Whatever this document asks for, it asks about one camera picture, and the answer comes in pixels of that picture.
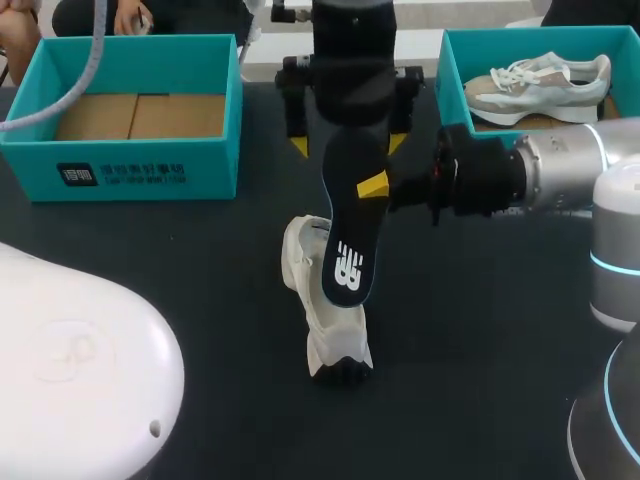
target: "screw hole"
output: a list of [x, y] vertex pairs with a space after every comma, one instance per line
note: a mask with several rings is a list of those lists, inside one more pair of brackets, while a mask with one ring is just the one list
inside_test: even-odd
[[149, 424], [149, 432], [153, 437], [159, 438], [161, 431], [162, 428], [160, 427], [160, 422], [158, 420], [154, 420]]

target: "person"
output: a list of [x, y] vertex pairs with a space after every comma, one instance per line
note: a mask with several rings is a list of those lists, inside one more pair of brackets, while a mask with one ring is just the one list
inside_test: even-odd
[[552, 0], [542, 26], [631, 25], [640, 33], [639, 0]]
[[[53, 14], [56, 35], [91, 35], [94, 2], [61, 0]], [[233, 33], [238, 46], [246, 42], [253, 19], [242, 0], [107, 0], [107, 34], [132, 35], [139, 13], [155, 34]]]
[[9, 76], [20, 85], [40, 42], [37, 11], [42, 0], [0, 0], [0, 45]]

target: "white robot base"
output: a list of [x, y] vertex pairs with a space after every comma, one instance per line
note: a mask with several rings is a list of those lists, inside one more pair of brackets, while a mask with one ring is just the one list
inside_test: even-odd
[[140, 296], [0, 244], [0, 389], [3, 480], [145, 480], [184, 364]]

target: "cardboard box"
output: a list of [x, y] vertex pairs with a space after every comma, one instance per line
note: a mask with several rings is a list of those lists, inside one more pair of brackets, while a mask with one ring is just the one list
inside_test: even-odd
[[[90, 38], [44, 39], [9, 113], [52, 104], [82, 73]], [[231, 199], [242, 79], [233, 35], [108, 37], [67, 112], [0, 134], [31, 201]]]
[[605, 100], [604, 119], [640, 115], [640, 39], [629, 26], [537, 27], [447, 30], [442, 39], [436, 98], [443, 125], [465, 124], [475, 137], [500, 137], [506, 146], [522, 134], [563, 125], [542, 116], [529, 116], [512, 128], [474, 121], [463, 85], [491, 68], [548, 52], [572, 61], [593, 60], [606, 54], [612, 62], [612, 88]]
[[83, 95], [56, 141], [221, 137], [224, 95]]

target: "white sneaker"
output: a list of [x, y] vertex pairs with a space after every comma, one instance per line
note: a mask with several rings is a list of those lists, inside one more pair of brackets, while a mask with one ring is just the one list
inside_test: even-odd
[[600, 55], [590, 62], [570, 62], [549, 52], [489, 73], [464, 86], [469, 110], [482, 120], [511, 127], [527, 115], [539, 114], [594, 123], [598, 104], [609, 92], [611, 61]]
[[282, 245], [282, 278], [298, 293], [307, 314], [307, 359], [312, 377], [347, 383], [362, 380], [373, 368], [364, 308], [333, 305], [322, 291], [322, 265], [331, 222], [294, 218]]

